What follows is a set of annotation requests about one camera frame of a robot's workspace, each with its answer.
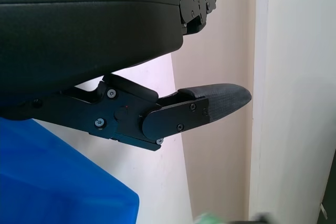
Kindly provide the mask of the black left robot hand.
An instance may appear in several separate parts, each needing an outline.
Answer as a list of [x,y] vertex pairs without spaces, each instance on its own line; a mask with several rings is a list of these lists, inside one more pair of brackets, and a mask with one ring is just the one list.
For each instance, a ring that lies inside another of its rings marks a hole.
[[1,117],[38,119],[156,151],[220,120],[250,92],[224,83],[154,90],[116,75],[174,52],[216,0],[1,0]]

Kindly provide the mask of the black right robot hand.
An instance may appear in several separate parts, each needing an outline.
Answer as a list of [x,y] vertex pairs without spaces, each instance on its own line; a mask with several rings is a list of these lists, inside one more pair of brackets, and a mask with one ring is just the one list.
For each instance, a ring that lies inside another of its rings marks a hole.
[[228,224],[272,224],[275,223],[269,214],[258,214],[252,220],[230,221]]

